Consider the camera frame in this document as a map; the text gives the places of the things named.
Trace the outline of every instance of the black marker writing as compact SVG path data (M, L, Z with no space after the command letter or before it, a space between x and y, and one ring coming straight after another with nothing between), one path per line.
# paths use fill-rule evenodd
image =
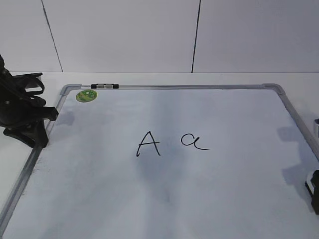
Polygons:
M150 142L150 143L143 143L144 139L146 138L146 136L148 136L148 134L150 134L150 136L151 136L151 138L152 138L152 142ZM140 150L141 146L142 146L142 145L146 145L146 144L154 144L154 147L155 147L155 149L156 149L156 152L157 152L158 155L160 156L159 150L158 150L158 148L157 148L157 146L156 146L157 143L160 143L160 142L155 142L152 133L151 133L150 131L147 132L147 134L145 134L144 138L142 139L142 142L139 144L138 151L136 152L136 157L138 157L138 156L140 155L139 150Z
M193 137L194 141L193 141L192 143L185 144L185 143L183 142L184 137L187 136L187 135L191 135L191 136ZM195 138L192 133L187 133L187 134L184 134L184 135L182 136L182 138L180 139L180 142L181 142L183 145L185 145L185 146L190 146L190 145L194 144L194 147L197 148L197 149L200 149L200 150L209 150L208 148L199 148L199 147L197 147L197 146L196 146L196 142L197 142L198 140L199 140L199 137Z

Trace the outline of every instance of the table surface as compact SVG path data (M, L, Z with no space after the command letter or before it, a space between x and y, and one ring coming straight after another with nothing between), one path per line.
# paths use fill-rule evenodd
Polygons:
M66 84L116 83L122 85L229 85L277 83L311 132L319 117L319 73L43 73L43 98L55 106ZM0 134L0 209L3 208L31 149Z

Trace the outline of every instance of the black object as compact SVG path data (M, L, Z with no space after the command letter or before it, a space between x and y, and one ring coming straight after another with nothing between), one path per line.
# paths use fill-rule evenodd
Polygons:
M31 148L47 146L44 120L56 120L58 116L55 107L44 107L45 100L37 96L44 92L44 85L37 78L41 75L12 76L0 55L0 126L5 127L4 135L16 138ZM25 90L33 87L41 90Z
M306 187L312 197L311 205L315 213L319 215L319 170L312 174L310 182L306 181Z
M91 85L91 89L104 89L104 88L118 89L119 84L100 83L100 84L92 84Z

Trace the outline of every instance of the green sticker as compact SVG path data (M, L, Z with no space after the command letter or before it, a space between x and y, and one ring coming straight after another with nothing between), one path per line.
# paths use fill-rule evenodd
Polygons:
M97 98L98 96L98 93L96 91L93 91L93 90L83 90L81 92L79 92L77 95L76 95L76 100L78 102L90 102L92 100L94 100L95 98Z

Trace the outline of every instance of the plastic corner piece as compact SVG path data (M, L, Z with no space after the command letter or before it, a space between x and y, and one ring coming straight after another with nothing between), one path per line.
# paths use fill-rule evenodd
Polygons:
M68 84L68 85L65 85L63 86L61 92L60 92L60 95L61 96L67 96L70 91L73 91L73 90L79 90L80 88L82 87L82 84Z
M270 84L263 84L264 88L275 91L278 95L285 95L286 92L279 84L270 83Z

